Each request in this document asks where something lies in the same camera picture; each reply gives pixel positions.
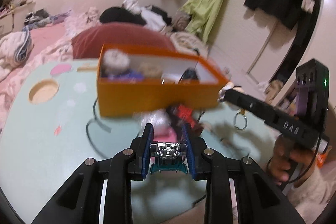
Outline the person's right hand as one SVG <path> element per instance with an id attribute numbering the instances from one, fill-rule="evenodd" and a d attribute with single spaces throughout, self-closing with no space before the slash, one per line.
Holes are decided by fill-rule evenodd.
<path id="1" fill-rule="evenodd" d="M 273 156 L 268 164 L 266 170 L 273 177 L 274 182 L 278 185 L 281 185 L 283 182 L 290 180 L 288 171 L 291 168 L 291 163 L 289 160 L 302 164 L 300 174 L 303 174 L 304 171 L 309 167 L 311 161 L 313 164 L 307 170 L 307 172 L 296 182 L 294 182 L 295 187 L 299 187 L 303 184 L 315 170 L 315 157 L 314 152 L 309 149 L 292 149 L 289 153 L 289 156 L 286 156 L 286 141 L 288 139 L 283 136 L 279 136 L 275 141 L 273 148 Z"/>

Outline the person's right forearm sleeve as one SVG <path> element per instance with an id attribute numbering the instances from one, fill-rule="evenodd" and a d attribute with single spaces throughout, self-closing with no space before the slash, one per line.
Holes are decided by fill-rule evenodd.
<path id="1" fill-rule="evenodd" d="M 327 206 L 335 193 L 335 169 L 321 173 L 315 169 L 299 187 L 292 187 L 287 194 L 305 223 L 313 223 Z"/>

